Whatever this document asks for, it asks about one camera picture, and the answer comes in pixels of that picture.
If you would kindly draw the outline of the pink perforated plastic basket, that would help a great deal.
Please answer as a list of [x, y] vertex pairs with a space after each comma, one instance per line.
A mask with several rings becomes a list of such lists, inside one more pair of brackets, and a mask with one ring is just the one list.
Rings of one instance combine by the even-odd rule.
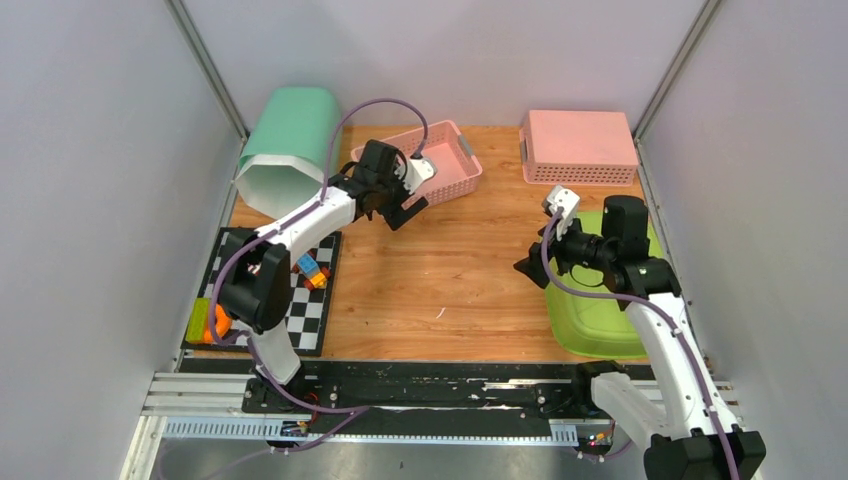
[[482, 167], [466, 137], [450, 120], [430, 124], [422, 156], [435, 168], [432, 178], [419, 186], [403, 207], [410, 208], [419, 198], [435, 206], [473, 193]]

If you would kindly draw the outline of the large lime green tub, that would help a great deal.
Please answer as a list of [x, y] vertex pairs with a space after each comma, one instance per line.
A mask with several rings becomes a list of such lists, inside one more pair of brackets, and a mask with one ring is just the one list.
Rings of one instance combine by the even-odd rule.
[[[578, 215], [584, 232], [600, 235], [602, 212]], [[648, 221], [649, 255], [662, 258], [663, 249]], [[584, 292], [609, 293], [601, 284], [602, 273], [575, 265], [560, 276], [569, 288]], [[594, 299], [564, 292], [551, 283], [544, 291], [551, 330], [565, 350], [576, 355], [617, 361], [646, 357], [639, 336], [615, 300]]]

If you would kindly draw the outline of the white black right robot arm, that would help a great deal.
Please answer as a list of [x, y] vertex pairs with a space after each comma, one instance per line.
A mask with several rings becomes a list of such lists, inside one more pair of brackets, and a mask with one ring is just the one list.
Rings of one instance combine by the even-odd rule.
[[644, 200], [604, 200], [599, 234], [583, 230], [580, 197], [561, 185], [542, 202], [548, 222], [516, 271], [541, 289], [613, 300], [637, 332], [663, 404], [655, 405], [614, 361], [579, 366], [571, 403], [607, 414], [642, 451], [649, 479], [752, 479], [767, 455], [762, 435], [731, 411], [697, 349], [671, 264], [651, 255]]

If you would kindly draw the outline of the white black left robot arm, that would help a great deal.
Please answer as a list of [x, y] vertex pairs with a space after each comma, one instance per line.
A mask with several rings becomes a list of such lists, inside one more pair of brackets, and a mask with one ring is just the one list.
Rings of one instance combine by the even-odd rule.
[[329, 177], [304, 205], [258, 229], [241, 229], [226, 243], [209, 313], [221, 308], [247, 325], [248, 348], [260, 373], [272, 381], [267, 397], [279, 411], [298, 411], [307, 390], [294, 378], [301, 360], [285, 324], [294, 293], [293, 265], [325, 237], [362, 217], [379, 215], [398, 230], [427, 207], [427, 199], [416, 192], [436, 174], [435, 164], [422, 153], [405, 155], [370, 140], [358, 160]]

